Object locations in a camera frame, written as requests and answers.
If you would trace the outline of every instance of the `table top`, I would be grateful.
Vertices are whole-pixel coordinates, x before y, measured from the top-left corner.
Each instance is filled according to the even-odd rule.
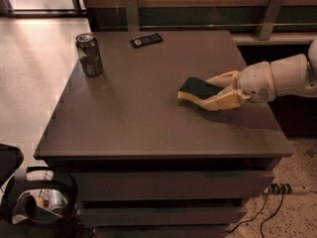
[[[285,157],[290,147],[268,105],[208,112],[177,99],[188,77],[207,79],[246,64],[228,32],[158,32],[163,42],[133,49],[145,32],[96,33],[104,72],[78,63],[37,159]]]

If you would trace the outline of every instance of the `can lid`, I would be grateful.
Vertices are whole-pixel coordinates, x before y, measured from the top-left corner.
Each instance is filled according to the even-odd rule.
[[[85,33],[76,37],[76,40],[80,43],[88,43],[92,41],[95,37],[93,34]]]

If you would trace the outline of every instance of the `tiled floor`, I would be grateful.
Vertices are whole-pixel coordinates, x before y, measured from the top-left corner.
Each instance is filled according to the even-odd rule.
[[[0,18],[0,141],[21,148],[25,166],[42,165],[33,159],[33,151],[77,61],[74,38],[84,32],[89,32],[85,19]],[[317,139],[292,138],[289,144],[294,155],[275,168],[275,181],[317,189]],[[280,195],[271,195],[255,221],[240,226],[228,237],[262,237],[261,223],[275,211],[279,201]],[[244,220],[254,216],[263,202],[262,196],[249,201]],[[317,237],[316,210],[316,193],[286,195],[280,212],[264,225],[264,237]],[[50,232],[39,234],[36,229],[0,222],[0,237],[44,236],[49,238]]]

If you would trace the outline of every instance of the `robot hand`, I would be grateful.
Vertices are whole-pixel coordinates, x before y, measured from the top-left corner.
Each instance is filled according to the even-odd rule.
[[[240,107],[246,100],[269,102],[277,96],[317,97],[317,40],[305,55],[252,64],[242,71],[230,71],[206,81],[188,78],[178,91],[187,99],[209,110]]]

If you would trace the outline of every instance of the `desk drawer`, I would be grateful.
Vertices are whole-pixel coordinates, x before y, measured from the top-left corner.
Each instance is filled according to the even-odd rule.
[[[79,209],[86,226],[171,226],[237,223],[245,207],[157,207]]]
[[[273,180],[271,172],[77,173],[79,201],[250,198]]]
[[[96,229],[98,238],[220,238],[229,232],[227,225],[169,227],[103,227]]]

